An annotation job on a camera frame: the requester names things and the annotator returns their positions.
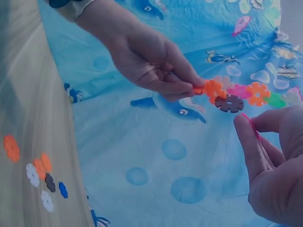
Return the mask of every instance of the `toy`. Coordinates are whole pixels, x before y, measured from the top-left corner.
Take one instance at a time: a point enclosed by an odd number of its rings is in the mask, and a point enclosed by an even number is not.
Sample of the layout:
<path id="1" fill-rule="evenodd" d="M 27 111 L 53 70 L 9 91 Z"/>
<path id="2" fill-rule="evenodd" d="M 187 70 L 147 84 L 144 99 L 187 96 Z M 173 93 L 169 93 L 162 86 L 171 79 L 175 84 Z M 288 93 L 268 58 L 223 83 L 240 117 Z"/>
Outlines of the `toy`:
<path id="1" fill-rule="evenodd" d="M 269 105 L 277 108 L 286 107 L 286 102 L 281 99 L 281 96 L 278 93 L 271 93 L 269 98 L 264 97 L 264 101 L 268 102 Z"/>
<path id="2" fill-rule="evenodd" d="M 252 106 L 263 106 L 267 102 L 264 98 L 270 97 L 270 91 L 265 84 L 260 84 L 259 82 L 253 82 L 246 88 L 246 91 L 252 93 L 252 96 L 249 98 L 249 104 Z"/>
<path id="3" fill-rule="evenodd" d="M 215 106 L 220 108 L 221 111 L 237 113 L 244 108 L 242 99 L 234 95 L 227 95 L 226 98 L 217 97 L 214 102 Z"/>
<path id="4" fill-rule="evenodd" d="M 226 92 L 222 90 L 223 86 L 216 80 L 209 80 L 205 84 L 205 93 L 209 97 L 209 101 L 211 104 L 214 104 L 215 99 L 219 96 L 222 98 L 226 98 Z"/>

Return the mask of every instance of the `orange flower decoration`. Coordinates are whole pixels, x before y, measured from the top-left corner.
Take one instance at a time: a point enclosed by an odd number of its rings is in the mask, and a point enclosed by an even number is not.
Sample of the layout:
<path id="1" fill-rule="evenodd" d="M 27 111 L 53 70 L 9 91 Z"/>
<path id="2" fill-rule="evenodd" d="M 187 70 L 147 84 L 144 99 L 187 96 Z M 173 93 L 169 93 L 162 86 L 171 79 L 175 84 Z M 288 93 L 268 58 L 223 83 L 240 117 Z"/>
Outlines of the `orange flower decoration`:
<path id="1" fill-rule="evenodd" d="M 251 85 L 247 86 L 246 91 L 252 93 L 252 96 L 248 100 L 248 103 L 251 105 L 263 106 L 267 104 L 264 98 L 270 97 L 268 87 L 259 82 L 253 82 Z"/>
<path id="2" fill-rule="evenodd" d="M 41 156 L 41 160 L 46 171 L 50 173 L 52 171 L 52 163 L 48 155 L 43 153 Z"/>
<path id="3" fill-rule="evenodd" d="M 14 137 L 8 135 L 4 137 L 4 148 L 6 154 L 13 162 L 18 162 L 20 159 L 20 149 Z"/>
<path id="4" fill-rule="evenodd" d="M 205 83 L 204 92 L 209 97 L 211 104 L 214 104 L 214 101 L 217 97 L 226 98 L 226 92 L 222 90 L 223 85 L 216 80 L 209 80 Z"/>
<path id="5" fill-rule="evenodd" d="M 34 166 L 41 180 L 44 180 L 46 177 L 45 168 L 43 162 L 40 159 L 34 160 Z"/>

